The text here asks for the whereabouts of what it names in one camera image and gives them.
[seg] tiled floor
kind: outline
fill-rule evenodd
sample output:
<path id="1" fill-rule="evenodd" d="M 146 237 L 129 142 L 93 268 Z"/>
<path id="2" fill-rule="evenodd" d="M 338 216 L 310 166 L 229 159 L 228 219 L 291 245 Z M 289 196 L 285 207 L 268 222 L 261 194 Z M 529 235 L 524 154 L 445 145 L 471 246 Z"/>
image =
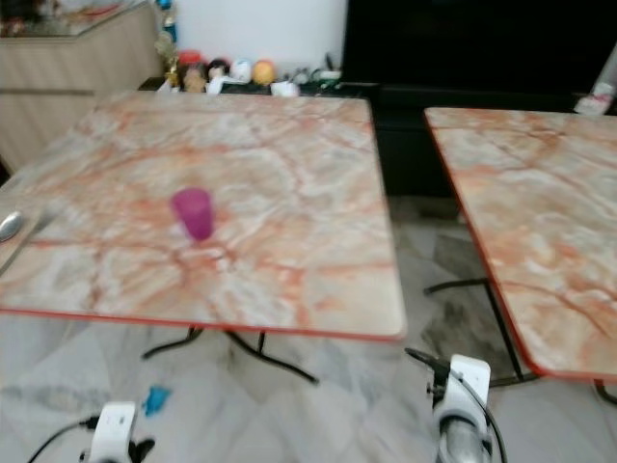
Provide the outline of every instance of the tiled floor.
<path id="1" fill-rule="evenodd" d="M 156 439 L 147 463 L 432 463 L 430 374 L 402 347 L 429 349 L 421 333 L 443 307 L 421 290 L 447 277 L 432 261 L 435 243 L 466 231 L 404 209 L 393 211 L 409 317 L 404 341 L 266 342 L 267 352 L 317 374 L 318 387 L 257 362 L 215 332 L 142 362 L 141 352 L 184 330 L 0 316 L 0 461 L 25 462 L 60 426 L 111 399 L 141 402 L 156 384 L 173 394 L 160 414 L 139 416 L 135 437 Z M 587 384 L 541 380 L 493 390 L 491 405 L 512 463 L 617 459 L 617 407 L 598 401 Z M 40 463 L 76 462 L 91 437 L 69 433 Z"/>

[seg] marble table top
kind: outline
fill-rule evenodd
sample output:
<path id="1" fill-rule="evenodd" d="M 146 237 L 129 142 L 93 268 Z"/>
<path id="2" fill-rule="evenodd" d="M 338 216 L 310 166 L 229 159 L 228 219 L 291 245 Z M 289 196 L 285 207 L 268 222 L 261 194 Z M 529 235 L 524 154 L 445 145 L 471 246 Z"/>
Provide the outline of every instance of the marble table top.
<path id="1" fill-rule="evenodd" d="M 529 365 L 617 379 L 617 118 L 426 116 Z"/>
<path id="2" fill-rule="evenodd" d="M 368 105 L 132 93 L 1 197 L 52 220 L 0 276 L 0 311 L 394 339 L 406 318 Z M 208 190 L 193 242 L 171 196 Z"/>

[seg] black cable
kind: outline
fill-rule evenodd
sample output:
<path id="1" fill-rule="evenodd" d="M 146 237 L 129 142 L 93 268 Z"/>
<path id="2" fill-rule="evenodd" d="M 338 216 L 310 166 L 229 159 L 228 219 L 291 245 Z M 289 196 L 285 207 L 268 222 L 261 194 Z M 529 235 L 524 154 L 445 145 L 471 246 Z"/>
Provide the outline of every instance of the black cable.
<path id="1" fill-rule="evenodd" d="M 463 387 L 467 389 L 467 392 L 469 393 L 469 395 L 473 397 L 473 400 L 475 400 L 475 402 L 480 406 L 480 408 L 482 408 L 482 411 L 484 412 L 484 416 L 489 421 L 489 424 L 491 425 L 491 428 L 493 429 L 493 432 L 495 433 L 495 437 L 497 439 L 497 446 L 499 447 L 499 456 L 501 457 L 501 463 L 508 463 L 508 457 L 505 453 L 505 444 L 503 443 L 503 438 L 501 437 L 501 431 L 499 431 L 499 426 L 497 426 L 497 421 L 495 420 L 495 417 L 491 413 L 491 410 L 489 410 L 489 408 L 486 405 L 484 405 L 484 403 L 482 403 L 482 399 L 478 396 L 478 394 L 475 393 L 475 391 L 473 390 L 473 387 L 470 386 L 469 383 L 465 381 L 465 379 L 463 379 L 463 375 L 461 375 L 457 371 L 452 371 L 452 370 L 450 371 L 450 374 L 459 380 L 459 382 L 463 385 Z"/>
<path id="2" fill-rule="evenodd" d="M 39 458 L 39 455 L 42 453 L 42 451 L 45 450 L 49 444 L 51 444 L 56 439 L 58 439 L 60 436 L 62 436 L 65 432 L 71 431 L 71 429 L 76 429 L 78 427 L 85 427 L 86 429 L 92 431 L 96 429 L 97 424 L 98 424 L 98 415 L 94 415 L 81 422 L 74 422 L 73 424 L 69 424 L 68 426 L 63 427 L 62 429 L 57 431 L 55 434 L 53 434 L 49 439 L 47 439 L 42 446 L 39 447 L 36 453 L 32 455 L 32 457 L 30 457 L 30 459 L 28 460 L 28 463 L 34 463 L 34 461 L 37 458 Z"/>

